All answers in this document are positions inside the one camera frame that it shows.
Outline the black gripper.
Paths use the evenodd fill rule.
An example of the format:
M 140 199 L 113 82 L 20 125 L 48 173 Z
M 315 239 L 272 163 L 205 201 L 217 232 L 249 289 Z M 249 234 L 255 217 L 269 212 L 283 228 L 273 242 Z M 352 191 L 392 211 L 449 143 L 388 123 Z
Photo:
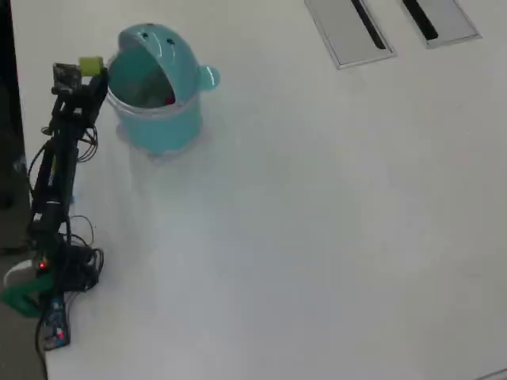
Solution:
M 86 127 L 95 124 L 98 110 L 105 101 L 109 87 L 109 73 L 103 67 L 99 74 L 90 80 L 89 85 L 82 85 L 77 89 L 51 88 L 51 94 L 56 96 L 51 118 L 61 120 L 76 119 Z

